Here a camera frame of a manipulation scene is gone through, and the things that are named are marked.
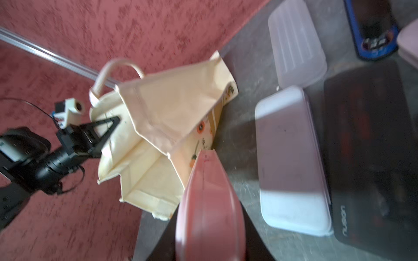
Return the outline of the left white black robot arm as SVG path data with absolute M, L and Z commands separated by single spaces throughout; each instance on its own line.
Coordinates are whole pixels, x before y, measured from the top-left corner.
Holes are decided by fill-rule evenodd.
M 1 135 L 1 174 L 10 184 L 1 188 L 1 229 L 5 229 L 38 191 L 62 195 L 62 179 L 101 150 L 120 123 L 115 116 L 57 132 L 61 146 L 51 151 L 50 142 L 27 127 L 9 129 Z

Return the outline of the printed canvas tote bag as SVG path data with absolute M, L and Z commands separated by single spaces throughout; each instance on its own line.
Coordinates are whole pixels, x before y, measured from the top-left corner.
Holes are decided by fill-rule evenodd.
M 119 177 L 121 202 L 169 220 L 201 150 L 212 147 L 237 83 L 218 52 L 209 60 L 145 74 L 110 60 L 89 91 L 93 122 L 118 117 L 105 142 L 98 181 Z

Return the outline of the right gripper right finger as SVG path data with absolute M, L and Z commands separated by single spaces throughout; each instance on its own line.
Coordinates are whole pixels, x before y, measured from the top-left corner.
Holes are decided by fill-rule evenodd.
M 249 217 L 245 207 L 241 204 L 246 241 L 246 261 L 275 261 L 267 246 L 264 244 L 261 236 L 255 228 L 251 218 Z

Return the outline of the white pencil case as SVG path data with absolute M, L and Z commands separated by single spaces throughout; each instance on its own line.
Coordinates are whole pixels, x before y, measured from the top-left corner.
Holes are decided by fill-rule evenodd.
M 288 87 L 255 107 L 260 207 L 271 227 L 333 234 L 330 197 L 309 101 Z

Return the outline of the pink pencil case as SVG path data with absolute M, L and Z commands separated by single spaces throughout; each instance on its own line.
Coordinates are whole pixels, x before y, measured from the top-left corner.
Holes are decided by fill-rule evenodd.
M 418 69 L 418 19 L 400 31 L 397 44 L 399 56 Z
M 199 152 L 176 218 L 178 261 L 243 261 L 241 203 L 215 150 Z

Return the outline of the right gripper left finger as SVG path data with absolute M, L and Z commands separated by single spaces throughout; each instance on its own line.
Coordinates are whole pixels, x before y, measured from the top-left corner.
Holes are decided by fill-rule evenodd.
M 178 209 L 175 210 L 167 227 L 165 228 L 160 240 L 157 242 L 154 249 L 151 251 L 146 261 L 175 261 L 175 234 L 176 234 L 176 220 Z

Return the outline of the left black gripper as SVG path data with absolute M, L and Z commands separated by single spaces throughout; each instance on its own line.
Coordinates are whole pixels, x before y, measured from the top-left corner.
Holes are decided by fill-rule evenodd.
M 114 116 L 85 125 L 70 125 L 59 130 L 56 136 L 61 147 L 56 150 L 56 157 L 64 160 L 100 158 L 102 148 L 119 123 L 120 118 Z

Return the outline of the black pencil case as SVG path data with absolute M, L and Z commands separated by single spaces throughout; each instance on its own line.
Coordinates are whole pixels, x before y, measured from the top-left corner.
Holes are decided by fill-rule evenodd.
M 337 240 L 417 260 L 418 147 L 396 62 L 327 79 L 324 128 Z

